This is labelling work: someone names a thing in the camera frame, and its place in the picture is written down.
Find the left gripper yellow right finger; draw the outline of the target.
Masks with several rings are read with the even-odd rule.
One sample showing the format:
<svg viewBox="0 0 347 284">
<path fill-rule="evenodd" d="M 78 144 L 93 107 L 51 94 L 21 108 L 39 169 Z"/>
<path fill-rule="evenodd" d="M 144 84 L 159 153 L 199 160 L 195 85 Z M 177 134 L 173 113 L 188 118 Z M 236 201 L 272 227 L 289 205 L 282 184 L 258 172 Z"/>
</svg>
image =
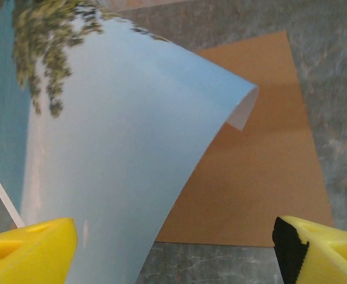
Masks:
<svg viewBox="0 0 347 284">
<path fill-rule="evenodd" d="M 347 283 L 347 231 L 281 216 L 272 240 L 284 283 Z"/>
</svg>

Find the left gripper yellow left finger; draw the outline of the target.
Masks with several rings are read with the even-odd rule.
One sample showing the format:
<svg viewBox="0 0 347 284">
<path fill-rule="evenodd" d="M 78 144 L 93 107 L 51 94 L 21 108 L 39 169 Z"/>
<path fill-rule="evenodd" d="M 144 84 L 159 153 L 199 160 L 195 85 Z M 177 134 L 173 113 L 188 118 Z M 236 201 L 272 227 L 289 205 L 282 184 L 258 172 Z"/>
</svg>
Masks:
<svg viewBox="0 0 347 284">
<path fill-rule="evenodd" d="M 0 233 L 0 283 L 64 283 L 77 242 L 71 218 Z"/>
</svg>

